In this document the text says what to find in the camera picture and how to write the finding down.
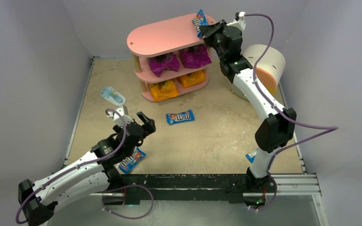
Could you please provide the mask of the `blue m&m's candy pack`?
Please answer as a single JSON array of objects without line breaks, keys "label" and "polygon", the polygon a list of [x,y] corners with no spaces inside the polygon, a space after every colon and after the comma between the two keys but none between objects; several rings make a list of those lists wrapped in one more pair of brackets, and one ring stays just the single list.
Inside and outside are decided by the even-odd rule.
[{"label": "blue m&m's candy pack", "polygon": [[197,12],[196,16],[191,21],[197,31],[197,37],[202,38],[203,35],[202,35],[200,27],[209,25],[203,10],[202,9],[199,10]]},{"label": "blue m&m's candy pack", "polygon": [[169,125],[174,125],[182,122],[194,121],[195,116],[191,109],[181,113],[168,113],[166,120]]},{"label": "blue m&m's candy pack", "polygon": [[130,174],[138,164],[146,157],[146,154],[139,148],[136,148],[131,156],[126,157],[119,165],[118,168],[125,174]]}]

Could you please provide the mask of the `purple grape candy bag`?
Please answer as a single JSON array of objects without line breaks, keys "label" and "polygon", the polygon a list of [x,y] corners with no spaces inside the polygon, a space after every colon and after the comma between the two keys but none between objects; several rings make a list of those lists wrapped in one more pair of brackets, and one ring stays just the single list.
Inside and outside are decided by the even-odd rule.
[{"label": "purple grape candy bag", "polygon": [[207,47],[204,44],[181,49],[180,56],[185,68],[197,69],[212,63]]},{"label": "purple grape candy bag", "polygon": [[180,62],[177,56],[170,52],[156,57],[148,58],[148,65],[156,77],[160,77],[165,70],[177,72],[180,68]]}]

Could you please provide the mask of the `orange gummy candy bag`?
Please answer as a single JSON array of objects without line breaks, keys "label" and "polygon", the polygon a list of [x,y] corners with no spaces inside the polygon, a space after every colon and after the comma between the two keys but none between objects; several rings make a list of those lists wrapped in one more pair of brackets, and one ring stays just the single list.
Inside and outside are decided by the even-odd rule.
[{"label": "orange gummy candy bag", "polygon": [[200,84],[205,80],[206,76],[203,70],[195,71],[178,77],[178,81],[184,89]]},{"label": "orange gummy candy bag", "polygon": [[149,83],[148,88],[153,100],[156,102],[178,97],[180,95],[173,79],[159,83]]}]

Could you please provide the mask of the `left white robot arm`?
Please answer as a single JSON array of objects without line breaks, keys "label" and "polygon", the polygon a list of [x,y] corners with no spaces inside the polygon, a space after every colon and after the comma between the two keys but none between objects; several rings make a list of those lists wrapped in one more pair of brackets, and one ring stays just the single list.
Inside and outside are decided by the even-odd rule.
[{"label": "left white robot arm", "polygon": [[26,179],[18,185],[18,201],[15,222],[18,225],[40,226],[49,221],[55,212],[72,202],[93,193],[121,192],[126,194],[138,184],[126,184],[117,163],[131,157],[144,139],[156,131],[155,121],[143,112],[137,112],[142,124],[138,124],[122,108],[106,109],[107,117],[115,125],[114,133],[100,140],[82,157],[46,178]]}]

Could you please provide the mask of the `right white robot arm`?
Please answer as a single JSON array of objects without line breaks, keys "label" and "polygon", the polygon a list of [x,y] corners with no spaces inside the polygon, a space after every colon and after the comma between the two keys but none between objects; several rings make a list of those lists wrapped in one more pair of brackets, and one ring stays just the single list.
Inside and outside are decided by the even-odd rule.
[{"label": "right white robot arm", "polygon": [[262,121],[255,133],[258,151],[246,173],[247,185],[260,186],[269,181],[268,167],[276,151],[292,139],[295,125],[286,117],[295,120],[296,112],[273,98],[257,78],[253,66],[241,53],[243,39],[239,28],[221,20],[213,25],[201,25],[199,29],[205,44],[216,51],[223,75],[242,91]]}]

